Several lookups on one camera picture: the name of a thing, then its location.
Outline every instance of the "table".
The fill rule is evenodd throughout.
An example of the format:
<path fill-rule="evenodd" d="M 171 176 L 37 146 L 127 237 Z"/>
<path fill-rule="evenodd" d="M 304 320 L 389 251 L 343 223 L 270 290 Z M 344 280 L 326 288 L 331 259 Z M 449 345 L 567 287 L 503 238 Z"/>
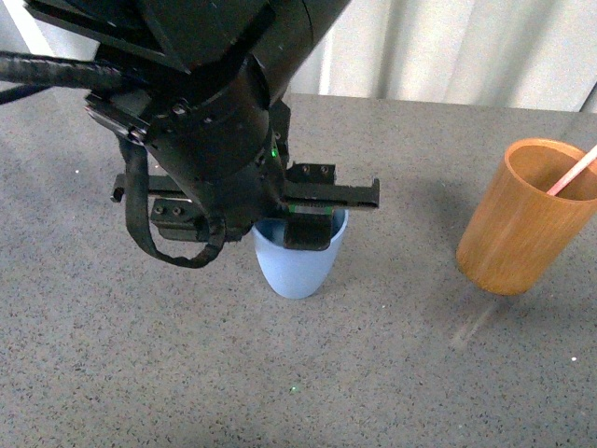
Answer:
<path fill-rule="evenodd" d="M 295 95 L 291 159 L 378 176 L 382 206 L 288 301 L 250 236 L 200 271 L 139 250 L 83 97 L 0 107 L 0 445 L 597 445 L 595 220 L 519 297 L 454 259 L 511 142 L 589 149 L 597 117 Z"/>

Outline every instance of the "orange bamboo cup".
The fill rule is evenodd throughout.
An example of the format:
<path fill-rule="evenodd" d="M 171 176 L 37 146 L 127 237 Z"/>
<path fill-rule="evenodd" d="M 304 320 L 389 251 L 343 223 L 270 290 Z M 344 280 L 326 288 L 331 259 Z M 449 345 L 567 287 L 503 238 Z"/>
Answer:
<path fill-rule="evenodd" d="M 585 153 L 543 138 L 512 144 L 456 251 L 477 286 L 516 295 L 533 286 L 597 212 L 597 161 L 558 196 L 546 193 Z"/>

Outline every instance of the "straw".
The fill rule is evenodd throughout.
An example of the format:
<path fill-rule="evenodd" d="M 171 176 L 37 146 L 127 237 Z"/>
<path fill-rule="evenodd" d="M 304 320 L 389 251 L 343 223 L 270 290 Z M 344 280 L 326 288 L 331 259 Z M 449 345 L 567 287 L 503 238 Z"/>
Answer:
<path fill-rule="evenodd" d="M 597 160 L 597 147 L 594 147 L 591 151 L 585 154 L 585 157 L 578 161 L 575 166 L 570 168 L 570 171 L 563 175 L 563 177 L 549 189 L 548 194 L 556 196 L 595 160 Z"/>

